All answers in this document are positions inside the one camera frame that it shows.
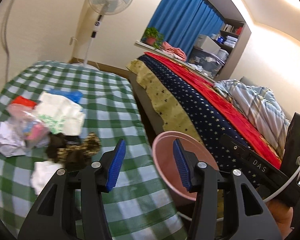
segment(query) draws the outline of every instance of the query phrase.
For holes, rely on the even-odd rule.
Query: wooden baseboard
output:
[[[83,59],[75,58],[75,57],[73,57],[69,61],[70,64],[73,64],[73,63],[82,63],[82,62],[83,62]],[[126,79],[128,79],[128,77],[129,77],[129,71],[125,70],[125,69],[122,69],[122,68],[117,68],[117,67],[113,67],[113,66],[109,66],[109,65],[104,65],[104,64],[101,64],[101,63],[97,64],[96,62],[90,61],[90,60],[88,60],[88,64],[91,65],[91,66],[94,66],[95,68],[97,68],[97,69],[99,69],[101,71],[113,73],[113,74],[116,74],[118,76],[124,77]]]

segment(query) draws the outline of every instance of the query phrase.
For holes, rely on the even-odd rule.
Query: pink trash can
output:
[[[176,162],[173,157],[172,143],[180,139],[185,150],[195,153],[199,161],[204,161],[219,170],[216,161],[209,151],[193,137],[181,132],[167,131],[159,134],[152,144],[154,164],[164,182],[168,185],[171,197],[176,206],[192,203],[197,193],[189,193],[183,187]]]

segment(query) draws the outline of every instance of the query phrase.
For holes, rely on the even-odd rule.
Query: green checkered tablecloth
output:
[[[95,132],[102,153],[114,149],[119,138],[127,151],[116,187],[103,194],[112,237],[126,239],[186,238],[168,190],[150,155],[147,137],[129,82],[115,74],[55,61],[38,62],[5,85],[0,93],[0,122],[7,120],[6,106],[17,95],[36,101],[44,90],[79,90],[86,114],[81,137]],[[5,158],[0,154],[0,218],[16,236],[36,200],[30,186],[34,162],[47,158],[45,149]]]

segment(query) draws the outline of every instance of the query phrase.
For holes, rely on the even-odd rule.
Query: green plant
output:
[[[153,44],[153,47],[156,49],[160,49],[160,46],[163,42],[164,35],[159,33],[155,27],[146,28],[145,33],[143,34],[143,38],[155,38],[156,41]]]

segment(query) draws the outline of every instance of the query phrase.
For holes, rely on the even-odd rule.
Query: person's hand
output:
[[[272,199],[266,203],[271,212],[278,228],[282,234],[282,239],[285,239],[291,232],[290,225],[293,216],[293,209],[277,199]]]

